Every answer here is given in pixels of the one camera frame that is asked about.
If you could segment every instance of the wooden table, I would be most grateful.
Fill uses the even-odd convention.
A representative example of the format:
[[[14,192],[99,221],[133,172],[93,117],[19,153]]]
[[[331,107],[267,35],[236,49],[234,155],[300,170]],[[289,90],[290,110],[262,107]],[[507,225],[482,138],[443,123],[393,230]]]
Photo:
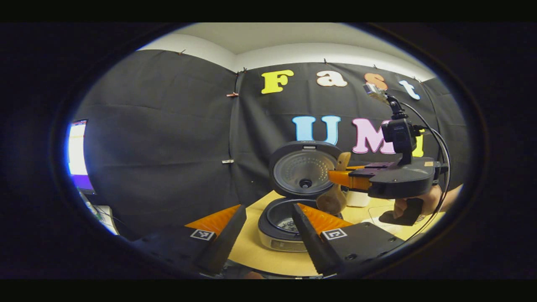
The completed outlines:
[[[258,221],[265,207],[272,201],[283,198],[283,196],[272,191],[260,200],[246,208],[246,222],[241,233],[235,241],[229,259],[251,267],[253,269],[268,272],[271,274],[307,277],[318,276],[307,252],[293,253],[286,251],[270,250],[262,245],[259,237]],[[387,199],[372,198],[366,207],[346,207],[343,212],[343,219],[357,224],[365,219],[378,217],[385,211],[393,210],[394,201]],[[434,225],[443,213],[439,213],[432,223],[425,228],[425,231]],[[413,226],[394,226],[397,231],[394,235],[407,240],[420,227],[422,227],[430,216]]]

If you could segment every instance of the monitor screen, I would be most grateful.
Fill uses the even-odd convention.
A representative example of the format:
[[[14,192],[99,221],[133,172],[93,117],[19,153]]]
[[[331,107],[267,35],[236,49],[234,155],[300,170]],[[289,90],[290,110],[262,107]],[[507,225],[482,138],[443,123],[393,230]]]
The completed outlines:
[[[68,140],[69,171],[75,186],[81,191],[94,193],[84,161],[84,133],[87,120],[79,120],[71,124]]]

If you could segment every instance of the black backdrop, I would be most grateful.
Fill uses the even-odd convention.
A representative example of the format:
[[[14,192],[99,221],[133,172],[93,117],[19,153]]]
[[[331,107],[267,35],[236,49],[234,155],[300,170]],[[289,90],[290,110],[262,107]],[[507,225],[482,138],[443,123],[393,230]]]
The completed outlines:
[[[111,64],[181,24],[2,24],[0,85],[5,200],[3,278],[166,278],[168,271],[118,244],[76,210],[55,174],[64,135],[54,117],[83,97]],[[535,278],[535,168],[527,99],[536,66],[533,23],[381,23],[361,28],[414,53],[474,96],[487,166],[468,206],[438,239],[376,278]]]
[[[262,75],[278,70],[294,74],[281,85],[283,91],[262,94]],[[317,73],[325,70],[338,72],[348,84],[319,85]],[[357,133],[367,131],[353,119],[367,119],[374,131],[390,119],[391,109],[366,95],[366,74],[382,76],[389,93],[409,103],[441,134],[449,130],[445,138],[457,155],[450,187],[461,184],[466,170],[460,163],[469,162],[471,146],[459,107],[438,79],[420,83],[390,71],[340,63],[294,63],[235,73],[195,56],[148,50],[114,66],[92,87],[74,117],[88,120],[84,154],[97,193],[90,198],[112,208],[118,230],[130,239],[235,204],[248,206],[272,190],[270,155],[287,142],[303,140],[297,138],[294,117],[316,118],[311,132],[316,140],[328,136],[322,117],[339,117],[336,145],[344,152],[352,151]],[[410,97],[399,84],[402,80],[415,87],[420,100]],[[238,97],[227,96],[232,92]],[[407,111],[412,122],[423,125]],[[435,111],[443,118],[437,119]],[[460,125],[455,131],[454,123]],[[400,157],[382,154],[369,141],[365,146],[368,152],[353,153],[350,165]],[[423,151],[423,156],[440,158],[431,135],[423,136]],[[228,159],[234,162],[222,163]]]

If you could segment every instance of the human hand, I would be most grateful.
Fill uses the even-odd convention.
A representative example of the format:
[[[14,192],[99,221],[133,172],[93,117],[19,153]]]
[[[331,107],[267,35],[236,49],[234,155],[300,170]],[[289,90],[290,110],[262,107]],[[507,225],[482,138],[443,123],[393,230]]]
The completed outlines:
[[[438,206],[441,196],[442,189],[439,185],[434,185],[426,194],[415,197],[396,199],[394,204],[394,219],[401,217],[403,215],[403,212],[407,209],[407,199],[419,198],[423,200],[421,215],[429,215],[432,214]]]

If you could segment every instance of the white ceiling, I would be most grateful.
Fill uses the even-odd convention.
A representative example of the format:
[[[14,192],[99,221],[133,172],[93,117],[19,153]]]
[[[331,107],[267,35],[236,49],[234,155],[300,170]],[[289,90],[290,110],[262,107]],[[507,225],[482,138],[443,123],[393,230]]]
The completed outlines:
[[[423,66],[391,44],[341,23],[197,23],[174,33],[208,40],[234,54],[285,44],[334,43],[369,48]]]

